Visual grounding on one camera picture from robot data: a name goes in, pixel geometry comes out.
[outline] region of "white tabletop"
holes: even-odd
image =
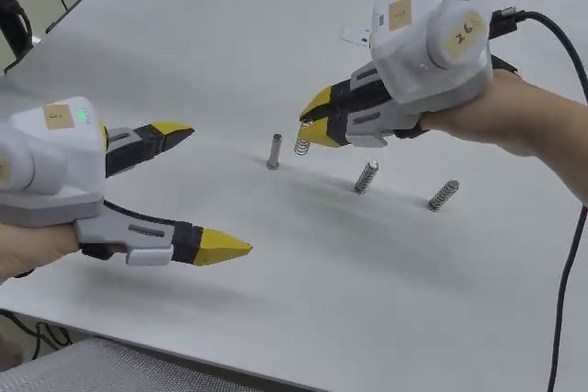
[[[292,151],[314,94],[368,61],[339,39],[373,0],[84,0],[0,83],[8,114],[72,95],[111,127],[150,120],[197,134],[108,182],[124,207],[254,245],[211,267],[130,268],[75,255],[0,289],[0,308],[189,359],[316,388],[542,390],[579,203],[533,159],[442,134],[382,150]],[[539,9],[588,60],[585,0]],[[539,25],[492,43],[523,76],[582,100]],[[278,171],[264,164],[284,135]],[[380,171],[350,191],[369,158]],[[461,190],[441,212],[425,200]],[[559,391],[588,381],[588,262],[567,297]]]

